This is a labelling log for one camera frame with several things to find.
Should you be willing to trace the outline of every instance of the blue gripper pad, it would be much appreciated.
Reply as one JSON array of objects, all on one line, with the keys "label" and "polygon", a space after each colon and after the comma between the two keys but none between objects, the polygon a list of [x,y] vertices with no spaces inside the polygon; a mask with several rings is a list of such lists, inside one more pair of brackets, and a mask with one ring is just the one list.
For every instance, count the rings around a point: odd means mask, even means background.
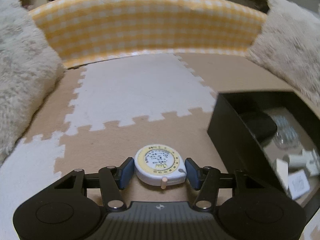
[{"label": "blue gripper pad", "polygon": [[187,158],[184,162],[187,170],[187,178],[194,190],[200,190],[202,186],[200,181],[200,168],[194,162],[191,162],[189,161],[189,158]]},{"label": "blue gripper pad", "polygon": [[134,174],[134,159],[132,158],[126,165],[119,167],[122,169],[119,189],[125,189]]}]

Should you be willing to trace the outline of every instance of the black box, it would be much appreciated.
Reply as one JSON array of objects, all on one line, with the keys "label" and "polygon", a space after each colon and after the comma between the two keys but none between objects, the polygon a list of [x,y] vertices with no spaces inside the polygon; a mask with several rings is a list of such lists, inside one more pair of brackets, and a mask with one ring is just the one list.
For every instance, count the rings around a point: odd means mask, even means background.
[{"label": "black box", "polygon": [[[284,191],[277,176],[240,114],[284,107],[302,126],[320,150],[320,120],[293,91],[250,91],[220,93],[208,135],[229,173],[244,169],[277,189]],[[320,208],[320,189],[303,207],[308,221]]]}]

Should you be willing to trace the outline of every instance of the circular pad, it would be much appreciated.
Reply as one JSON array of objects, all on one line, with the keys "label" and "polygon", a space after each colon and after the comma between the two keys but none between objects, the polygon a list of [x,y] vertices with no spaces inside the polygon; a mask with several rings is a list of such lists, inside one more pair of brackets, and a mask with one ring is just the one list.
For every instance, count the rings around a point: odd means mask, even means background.
[{"label": "circular pad", "polygon": [[299,239],[306,225],[302,207],[282,193],[261,191],[236,195],[220,206],[227,233],[243,240]]},{"label": "circular pad", "polygon": [[99,206],[81,194],[43,193],[17,208],[13,225],[21,239],[75,240],[92,232],[100,219]]}]

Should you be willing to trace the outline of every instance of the plush fabric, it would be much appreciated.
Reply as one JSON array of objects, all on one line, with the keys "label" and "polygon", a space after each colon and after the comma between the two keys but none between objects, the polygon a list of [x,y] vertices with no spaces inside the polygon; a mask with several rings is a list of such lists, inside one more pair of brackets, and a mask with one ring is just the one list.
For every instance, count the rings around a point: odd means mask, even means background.
[{"label": "plush fabric", "polygon": [[63,71],[20,2],[0,0],[0,166]]},{"label": "plush fabric", "polygon": [[286,0],[270,11],[246,57],[320,104],[320,19]]}]

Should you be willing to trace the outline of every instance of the white card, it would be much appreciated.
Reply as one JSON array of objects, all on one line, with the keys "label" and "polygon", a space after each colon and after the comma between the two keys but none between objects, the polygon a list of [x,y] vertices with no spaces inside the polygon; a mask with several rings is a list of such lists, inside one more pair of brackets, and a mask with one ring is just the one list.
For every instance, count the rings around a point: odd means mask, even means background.
[{"label": "white card", "polygon": [[307,193],[310,190],[310,184],[304,170],[289,174],[288,186],[293,200]]},{"label": "white card", "polygon": [[281,160],[276,159],[273,163],[273,170],[275,171],[280,183],[285,191],[288,190],[288,163]]}]

